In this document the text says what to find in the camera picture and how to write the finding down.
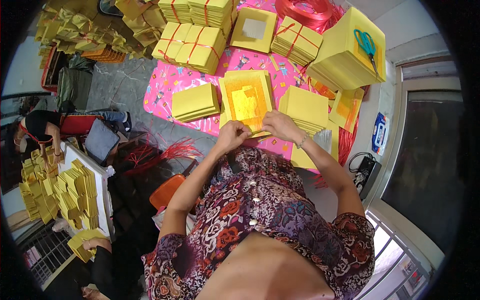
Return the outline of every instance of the electrical cord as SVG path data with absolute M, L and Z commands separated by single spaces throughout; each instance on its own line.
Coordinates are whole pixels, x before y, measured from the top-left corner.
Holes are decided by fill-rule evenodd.
M 373 160 L 373 161 L 376 161 L 375 157 L 373 157 L 373 155 L 372 155 L 371 153 L 368 153 L 368 152 L 358 152 L 357 154 L 355 154 L 354 156 L 352 156 L 352 158 L 351 158 L 351 159 L 349 160 L 349 162 L 348 162 L 348 170 L 349 170 L 350 172 L 352 172 L 352 173 L 355 173 L 355 172 L 357 172 L 357 171 L 359 170 L 358 168 L 352 169 L 352 168 L 350 167 L 350 165 L 352 164 L 352 161 L 353 161 L 355 158 L 359 157 L 359 156 L 368 156 L 369 159 L 371 159 L 371 160 Z

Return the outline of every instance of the cartoon print tablecloth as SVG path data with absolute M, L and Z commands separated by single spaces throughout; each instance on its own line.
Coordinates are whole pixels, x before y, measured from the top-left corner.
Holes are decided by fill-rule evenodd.
M 276 12 L 274 0 L 240 0 L 237 9 L 240 9 L 243 6 Z M 281 23 L 282 19 L 278 18 L 276 29 L 280 27 Z M 279 69 L 278 71 L 276 71 L 274 62 L 272 62 L 269 55 L 273 56 L 273 60 L 276 62 Z M 214 76 L 193 71 L 181 66 L 165 64 L 158 60 L 158 65 L 152 73 L 150 83 L 145 93 L 144 109 L 157 117 L 175 124 L 218 136 L 220 122 L 219 114 L 187 123 L 182 123 L 173 119 L 171 115 L 172 94 L 202 84 L 212 83 L 217 86 L 218 101 L 221 103 L 218 79 L 224 77 L 226 71 L 267 70 L 270 73 L 272 95 L 277 108 L 280 97 L 286 92 L 290 85 L 299 86 L 306 90 L 309 89 L 308 85 L 305 84 L 307 77 L 300 77 L 298 74 L 298 71 L 301 68 L 301 66 L 297 67 L 294 63 L 275 53 L 265 54 L 237 47 L 225 48 L 225 51 L 220 57 Z M 281 154 L 284 158 L 289 160 L 291 158 L 292 147 L 295 146 L 292 142 L 285 142 L 273 136 L 248 139 L 244 144 L 267 149 L 274 153 Z M 315 169 L 310 169 L 310 171 L 318 173 Z

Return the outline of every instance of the gray floor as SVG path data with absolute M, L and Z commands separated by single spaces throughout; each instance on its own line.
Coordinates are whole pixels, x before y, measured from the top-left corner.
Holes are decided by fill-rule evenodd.
M 120 111 L 129 111 L 134 130 L 147 129 L 154 136 L 160 134 L 168 145 L 181 138 L 191 137 L 196 140 L 195 147 L 206 155 L 215 144 L 216 137 L 174 125 L 144 110 L 143 99 L 146 87 L 156 64 L 157 60 L 155 59 L 125 60 L 121 64 L 97 63 L 86 110 L 116 108 Z M 162 149 L 166 148 L 164 143 L 161 145 Z M 173 172 L 180 173 L 188 166 L 189 162 L 169 161 L 168 164 Z M 316 189 L 313 186 L 315 180 L 312 179 L 315 174 L 300 168 L 297 168 L 297 172 L 303 178 L 307 197 L 312 200 L 318 212 L 327 221 L 332 221 L 336 215 L 337 201 L 335 194 L 331 189 Z

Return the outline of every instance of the purple floral shirt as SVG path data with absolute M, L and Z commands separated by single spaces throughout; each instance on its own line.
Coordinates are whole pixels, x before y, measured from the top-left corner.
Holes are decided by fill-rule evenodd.
M 187 235 L 168 234 L 142 256 L 150 299 L 194 299 L 230 252 L 252 231 L 279 240 L 325 273 L 336 299 L 352 299 L 373 274 L 374 229 L 345 213 L 326 222 L 308 200 L 289 161 L 240 147 L 234 173 L 227 157 L 217 165 L 197 221 Z

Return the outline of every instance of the spool of red string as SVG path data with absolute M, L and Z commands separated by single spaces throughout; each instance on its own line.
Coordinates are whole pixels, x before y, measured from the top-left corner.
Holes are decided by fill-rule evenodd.
M 299 3 L 306 3 L 316 13 L 296 7 Z M 323 31 L 333 13 L 333 5 L 328 0 L 275 0 L 275 9 L 280 18 L 289 16 L 315 31 Z

